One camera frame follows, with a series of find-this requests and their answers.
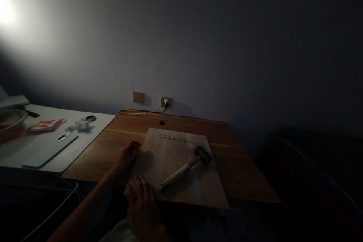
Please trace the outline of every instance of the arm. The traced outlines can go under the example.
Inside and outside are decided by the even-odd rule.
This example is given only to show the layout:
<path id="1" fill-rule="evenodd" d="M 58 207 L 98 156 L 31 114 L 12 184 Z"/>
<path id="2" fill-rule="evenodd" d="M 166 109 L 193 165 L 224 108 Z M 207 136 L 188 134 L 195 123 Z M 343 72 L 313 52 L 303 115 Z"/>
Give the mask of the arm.
<path id="1" fill-rule="evenodd" d="M 98 207 L 113 186 L 116 178 L 125 171 L 138 155 L 138 142 L 131 141 L 120 148 L 116 161 L 97 186 L 68 216 L 47 241 L 80 241 L 87 232 Z"/>

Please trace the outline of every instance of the mallet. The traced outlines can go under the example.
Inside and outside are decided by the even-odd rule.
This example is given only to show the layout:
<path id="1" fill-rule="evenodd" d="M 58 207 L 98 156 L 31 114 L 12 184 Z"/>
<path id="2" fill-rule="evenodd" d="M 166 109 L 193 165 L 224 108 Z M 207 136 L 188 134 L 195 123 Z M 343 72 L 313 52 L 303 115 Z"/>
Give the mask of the mallet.
<path id="1" fill-rule="evenodd" d="M 176 180 L 178 180 L 183 174 L 188 171 L 193 165 L 195 165 L 199 160 L 204 164 L 208 165 L 212 161 L 211 155 L 201 146 L 197 146 L 194 149 L 194 153 L 197 155 L 190 162 L 179 168 L 174 174 L 165 179 L 161 184 L 159 184 L 159 190 L 163 190 L 165 187 L 170 186 Z"/>

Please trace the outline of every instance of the bowl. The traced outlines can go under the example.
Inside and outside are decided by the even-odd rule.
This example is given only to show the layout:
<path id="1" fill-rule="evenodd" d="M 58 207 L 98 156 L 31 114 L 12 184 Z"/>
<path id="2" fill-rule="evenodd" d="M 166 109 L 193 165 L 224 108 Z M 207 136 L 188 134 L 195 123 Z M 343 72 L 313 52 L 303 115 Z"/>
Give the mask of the bowl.
<path id="1" fill-rule="evenodd" d="M 7 143 L 20 137 L 24 130 L 24 120 L 28 113 L 23 110 L 0 110 L 0 144 Z"/>

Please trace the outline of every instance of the desk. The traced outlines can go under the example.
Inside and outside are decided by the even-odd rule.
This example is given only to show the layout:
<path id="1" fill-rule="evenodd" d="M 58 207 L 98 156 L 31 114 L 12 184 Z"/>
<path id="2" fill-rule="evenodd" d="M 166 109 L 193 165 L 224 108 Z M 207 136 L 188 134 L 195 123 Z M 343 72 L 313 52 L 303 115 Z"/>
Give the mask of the desk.
<path id="1" fill-rule="evenodd" d="M 90 124 L 93 127 L 89 133 L 78 133 L 79 138 L 75 140 L 71 145 L 66 147 L 61 153 L 55 156 L 50 162 L 40 168 L 36 168 L 37 171 L 49 171 L 60 173 L 64 171 L 82 151 L 97 137 L 97 135 L 111 122 L 115 117 L 114 115 L 102 114 L 102 113 L 90 113 L 79 112 L 73 110 L 56 109 L 38 105 L 27 105 L 25 109 L 31 112 L 40 114 L 39 117 L 28 117 L 25 121 L 25 127 L 29 128 L 38 124 L 40 121 L 62 119 L 67 121 L 60 126 L 55 132 L 47 132 L 39 135 L 26 135 L 20 137 L 10 143 L 4 144 L 0 147 L 0 166 L 11 168 L 24 168 L 23 162 L 33 156 L 38 150 L 49 144 L 50 141 L 54 141 L 65 133 L 66 127 L 74 125 L 76 121 L 86 118 L 89 115 L 94 115 L 97 120 Z"/>
<path id="2" fill-rule="evenodd" d="M 228 198 L 281 202 L 227 123 L 159 113 L 116 116 L 63 173 L 63 178 L 100 181 L 111 168 L 117 149 L 131 139 L 143 144 L 150 127 L 206 135 Z M 126 184 L 127 180 L 126 173 L 119 183 Z"/>

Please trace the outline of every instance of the hammer handle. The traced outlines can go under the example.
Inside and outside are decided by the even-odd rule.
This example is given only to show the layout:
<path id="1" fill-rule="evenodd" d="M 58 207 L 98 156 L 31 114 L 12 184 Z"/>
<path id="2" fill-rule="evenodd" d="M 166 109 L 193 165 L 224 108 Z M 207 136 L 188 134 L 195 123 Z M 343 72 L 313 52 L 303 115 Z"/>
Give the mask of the hammer handle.
<path id="1" fill-rule="evenodd" d="M 159 190 L 161 191 L 163 188 L 172 185 L 176 180 L 178 180 L 181 176 L 184 175 L 186 171 L 188 171 L 193 165 L 199 162 L 200 156 L 196 156 L 190 162 L 179 168 L 176 172 L 171 174 L 168 178 L 166 178 L 161 184 L 159 184 Z"/>

